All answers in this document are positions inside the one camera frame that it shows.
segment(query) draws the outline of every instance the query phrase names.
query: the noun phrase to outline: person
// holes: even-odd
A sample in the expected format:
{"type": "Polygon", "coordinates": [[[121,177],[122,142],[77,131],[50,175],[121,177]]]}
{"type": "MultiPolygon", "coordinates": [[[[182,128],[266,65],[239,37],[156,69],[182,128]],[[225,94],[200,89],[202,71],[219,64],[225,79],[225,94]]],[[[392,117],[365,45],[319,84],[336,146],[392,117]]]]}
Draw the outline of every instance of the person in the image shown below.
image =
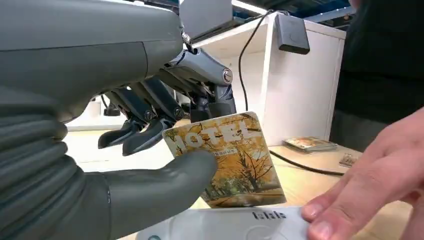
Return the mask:
{"type": "Polygon", "coordinates": [[[424,104],[419,0],[350,0],[330,140],[363,152],[388,125],[424,104]]]}
{"type": "Polygon", "coordinates": [[[386,204],[413,206],[402,240],[424,239],[424,54],[420,0],[350,0],[332,140],[358,162],[302,208],[310,240],[347,240],[386,204]]]}

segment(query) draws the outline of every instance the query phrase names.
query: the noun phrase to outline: white cabinet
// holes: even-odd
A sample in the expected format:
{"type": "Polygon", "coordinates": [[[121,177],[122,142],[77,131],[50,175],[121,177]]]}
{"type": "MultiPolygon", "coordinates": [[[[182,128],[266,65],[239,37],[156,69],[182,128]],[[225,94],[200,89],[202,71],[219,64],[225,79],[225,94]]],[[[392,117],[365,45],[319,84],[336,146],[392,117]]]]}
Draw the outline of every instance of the white cabinet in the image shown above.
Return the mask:
{"type": "MultiPolygon", "coordinates": [[[[249,110],[259,116],[269,146],[290,137],[328,140],[334,111],[346,33],[306,21],[307,55],[278,49],[276,13],[262,22],[246,49],[241,72],[249,110]]],[[[227,65],[234,75],[238,112],[245,111],[238,57],[259,20],[221,33],[195,45],[227,65]]]]}

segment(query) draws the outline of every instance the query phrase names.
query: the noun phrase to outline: black shirt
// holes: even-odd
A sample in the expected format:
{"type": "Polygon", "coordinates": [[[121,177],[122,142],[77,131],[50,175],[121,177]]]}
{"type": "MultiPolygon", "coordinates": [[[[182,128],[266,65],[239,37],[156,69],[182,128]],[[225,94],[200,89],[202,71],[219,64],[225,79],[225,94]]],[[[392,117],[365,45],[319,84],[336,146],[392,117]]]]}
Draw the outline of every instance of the black shirt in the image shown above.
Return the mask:
{"type": "Polygon", "coordinates": [[[387,124],[424,107],[423,0],[363,0],[346,35],[337,110],[387,124]]]}

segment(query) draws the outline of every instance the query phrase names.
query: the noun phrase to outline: black cable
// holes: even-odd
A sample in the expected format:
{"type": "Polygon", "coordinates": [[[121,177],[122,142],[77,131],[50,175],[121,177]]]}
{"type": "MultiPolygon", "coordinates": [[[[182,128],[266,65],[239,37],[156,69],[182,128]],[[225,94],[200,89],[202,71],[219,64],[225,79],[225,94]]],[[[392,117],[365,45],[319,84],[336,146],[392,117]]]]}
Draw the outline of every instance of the black cable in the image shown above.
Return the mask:
{"type": "Polygon", "coordinates": [[[246,48],[248,47],[248,45],[251,43],[253,37],[255,36],[256,32],[258,31],[259,27],[261,26],[262,21],[264,21],[264,19],[271,13],[273,13],[273,10],[268,10],[259,20],[259,22],[257,23],[257,26],[255,27],[255,29],[253,30],[253,33],[250,35],[249,39],[247,40],[246,44],[243,47],[243,50],[241,50],[240,56],[238,57],[238,77],[240,78],[240,83],[241,83],[241,88],[243,89],[243,94],[244,94],[244,104],[246,106],[246,112],[249,111],[249,105],[248,105],[248,95],[246,93],[246,88],[245,88],[245,83],[243,82],[243,77],[242,77],[242,57],[243,54],[246,51],[246,48]]]}
{"type": "MultiPolygon", "coordinates": [[[[240,56],[238,57],[238,76],[240,78],[240,83],[241,83],[241,88],[243,89],[243,94],[244,94],[244,103],[246,106],[246,112],[249,111],[249,106],[248,106],[248,95],[246,93],[246,88],[245,88],[245,83],[243,82],[243,76],[242,76],[242,57],[243,54],[245,53],[246,48],[248,47],[249,43],[252,41],[253,37],[255,36],[256,32],[258,31],[259,27],[261,26],[262,21],[271,13],[273,13],[273,10],[268,10],[268,12],[266,12],[259,20],[259,22],[257,23],[257,26],[255,27],[255,29],[253,30],[253,33],[250,35],[249,39],[247,40],[246,44],[243,47],[243,50],[240,53],[240,56]]],[[[313,173],[317,173],[317,174],[324,174],[324,175],[329,175],[329,176],[343,176],[344,173],[341,172],[335,172],[335,171],[327,171],[327,170],[322,170],[322,169],[316,169],[316,168],[312,168],[309,166],[305,166],[302,165],[300,163],[291,161],[279,154],[277,154],[274,151],[269,151],[272,155],[276,156],[277,158],[291,164],[294,165],[298,168],[313,172],[313,173]]]]}
{"type": "Polygon", "coordinates": [[[302,164],[300,164],[300,163],[297,163],[297,162],[294,162],[294,161],[291,161],[291,160],[288,160],[287,158],[285,158],[285,157],[283,157],[283,156],[281,156],[281,155],[279,155],[279,154],[277,154],[276,152],[274,152],[274,151],[269,151],[272,155],[274,155],[274,156],[276,156],[277,158],[279,158],[279,159],[281,159],[281,160],[283,160],[284,162],[286,162],[286,163],[289,163],[289,164],[291,164],[291,165],[294,165],[294,166],[296,166],[296,167],[298,167],[298,168],[301,168],[301,169],[304,169],[304,170],[308,170],[308,171],[310,171],[310,172],[313,172],[313,173],[317,173],[317,174],[324,174],[324,175],[330,175],[330,176],[343,176],[343,175],[345,175],[344,173],[341,173],[341,172],[336,172],[336,171],[327,171],[327,170],[321,170],[321,169],[316,169],[316,168],[312,168],[312,167],[309,167],[309,166],[305,166],[305,165],[302,165],[302,164]]]}
{"type": "Polygon", "coordinates": [[[103,102],[104,107],[107,109],[108,105],[106,104],[105,97],[103,96],[103,94],[100,95],[100,98],[101,98],[101,101],[103,102]]]}

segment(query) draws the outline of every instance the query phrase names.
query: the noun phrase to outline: robotic hand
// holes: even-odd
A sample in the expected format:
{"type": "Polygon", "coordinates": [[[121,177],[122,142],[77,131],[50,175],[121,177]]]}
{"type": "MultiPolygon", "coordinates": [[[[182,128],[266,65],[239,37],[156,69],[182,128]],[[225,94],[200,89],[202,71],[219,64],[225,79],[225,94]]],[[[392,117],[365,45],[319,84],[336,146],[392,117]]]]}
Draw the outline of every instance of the robotic hand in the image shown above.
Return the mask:
{"type": "MultiPolygon", "coordinates": [[[[152,146],[180,116],[161,81],[192,99],[192,121],[235,111],[231,72],[182,49],[176,14],[108,0],[2,0],[0,32],[0,240],[113,240],[195,202],[217,169],[208,152],[158,170],[83,172],[62,142],[64,123],[106,93],[127,114],[124,132],[149,124],[127,153],[152,146]]],[[[101,147],[120,141],[109,137],[101,147]]]]}
{"type": "Polygon", "coordinates": [[[100,149],[123,143],[124,156],[145,150],[157,144],[162,131],[183,117],[183,109],[161,80],[191,99],[192,122],[236,113],[231,70],[202,49],[192,49],[190,43],[187,46],[190,50],[183,50],[157,75],[106,93],[127,121],[120,130],[106,132],[99,138],[100,149]]]}

